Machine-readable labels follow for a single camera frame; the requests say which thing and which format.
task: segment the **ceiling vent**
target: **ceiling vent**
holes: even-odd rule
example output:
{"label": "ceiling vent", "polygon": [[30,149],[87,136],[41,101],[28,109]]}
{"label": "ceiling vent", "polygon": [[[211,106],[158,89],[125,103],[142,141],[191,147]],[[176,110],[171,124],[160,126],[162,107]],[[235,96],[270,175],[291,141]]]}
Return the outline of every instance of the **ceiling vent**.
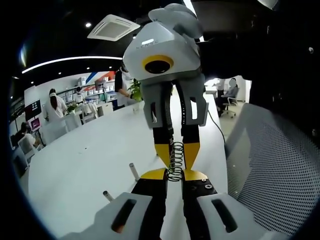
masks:
{"label": "ceiling vent", "polygon": [[92,29],[87,38],[115,42],[139,27],[139,24],[109,14]]}

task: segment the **metal spring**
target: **metal spring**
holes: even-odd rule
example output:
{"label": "metal spring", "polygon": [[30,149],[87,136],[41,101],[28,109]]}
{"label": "metal spring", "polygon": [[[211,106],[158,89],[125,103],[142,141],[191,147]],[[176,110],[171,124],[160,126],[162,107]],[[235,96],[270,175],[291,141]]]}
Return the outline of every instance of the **metal spring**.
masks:
{"label": "metal spring", "polygon": [[184,161],[184,144],[179,141],[171,143],[170,165],[166,173],[171,182],[179,182],[182,179],[182,166]]}

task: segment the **cylindrical post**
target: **cylindrical post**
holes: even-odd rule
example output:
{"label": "cylindrical post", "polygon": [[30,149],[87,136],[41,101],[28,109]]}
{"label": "cylindrical post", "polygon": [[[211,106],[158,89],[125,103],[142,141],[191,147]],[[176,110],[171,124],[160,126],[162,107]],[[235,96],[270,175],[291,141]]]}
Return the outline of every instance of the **cylindrical post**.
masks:
{"label": "cylindrical post", "polygon": [[132,172],[132,174],[133,174],[133,176],[134,176],[134,179],[135,179],[135,181],[136,182],[138,182],[138,180],[139,180],[139,174],[138,174],[138,172],[137,172],[137,170],[136,170],[136,168],[135,168],[135,165],[131,162],[130,164],[129,164],[129,167],[130,167],[130,169],[131,169],[131,172]]}
{"label": "cylindrical post", "polygon": [[103,191],[103,195],[105,196],[106,199],[109,200],[109,202],[114,200],[114,198],[108,193],[108,191]]}

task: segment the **yellow ring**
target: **yellow ring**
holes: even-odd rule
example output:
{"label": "yellow ring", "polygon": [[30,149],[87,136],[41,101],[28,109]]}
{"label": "yellow ring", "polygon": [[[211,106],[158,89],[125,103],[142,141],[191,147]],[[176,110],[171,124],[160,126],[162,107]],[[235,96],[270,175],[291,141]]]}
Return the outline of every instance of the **yellow ring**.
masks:
{"label": "yellow ring", "polygon": [[170,68],[172,68],[174,65],[174,61],[172,60],[171,57],[164,56],[164,55],[153,55],[153,56],[148,56],[147,58],[142,60],[142,67],[145,69],[146,65],[153,61],[164,61],[170,65]]}

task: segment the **monitor screen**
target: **monitor screen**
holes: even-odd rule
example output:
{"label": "monitor screen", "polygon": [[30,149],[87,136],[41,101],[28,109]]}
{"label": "monitor screen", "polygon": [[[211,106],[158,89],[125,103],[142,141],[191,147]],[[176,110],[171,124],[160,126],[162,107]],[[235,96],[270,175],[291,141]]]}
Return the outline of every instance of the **monitor screen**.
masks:
{"label": "monitor screen", "polygon": [[39,120],[39,118],[37,117],[35,120],[32,120],[32,121],[31,121],[31,129],[32,129],[32,130],[35,130],[35,129],[37,129],[38,127],[40,127],[40,120]]}
{"label": "monitor screen", "polygon": [[26,106],[24,111],[26,121],[39,115],[41,113],[40,99]]}

